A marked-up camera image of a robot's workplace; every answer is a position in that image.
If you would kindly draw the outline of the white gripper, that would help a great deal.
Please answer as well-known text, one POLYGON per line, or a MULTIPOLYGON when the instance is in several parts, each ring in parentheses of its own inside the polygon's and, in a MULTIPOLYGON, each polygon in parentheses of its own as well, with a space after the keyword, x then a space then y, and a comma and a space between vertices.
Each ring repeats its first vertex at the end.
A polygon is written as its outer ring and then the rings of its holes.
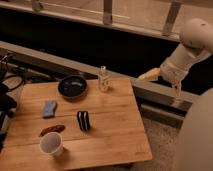
POLYGON ((169 58, 167 58, 159 68, 153 68, 149 70, 148 72, 140 75, 138 77, 141 81, 156 81, 158 77, 161 75, 162 78, 171 83, 173 85, 173 89, 175 91, 175 99, 180 100, 181 99, 181 88, 182 84, 180 83, 185 76, 188 74, 187 70, 183 70, 179 67, 177 67, 175 64, 171 62, 169 58))

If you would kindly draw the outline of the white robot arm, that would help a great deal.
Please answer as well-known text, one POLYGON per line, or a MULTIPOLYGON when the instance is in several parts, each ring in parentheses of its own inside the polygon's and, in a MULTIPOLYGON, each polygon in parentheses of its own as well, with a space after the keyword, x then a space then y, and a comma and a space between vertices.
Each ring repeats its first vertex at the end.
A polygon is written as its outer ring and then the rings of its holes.
MULTIPOLYGON (((181 82, 190 68, 213 55, 213 24, 200 18, 188 20, 179 32, 180 44, 159 68, 138 79, 161 76, 180 99, 181 82)), ((213 87, 191 105, 178 135, 171 171, 213 171, 213 87)))

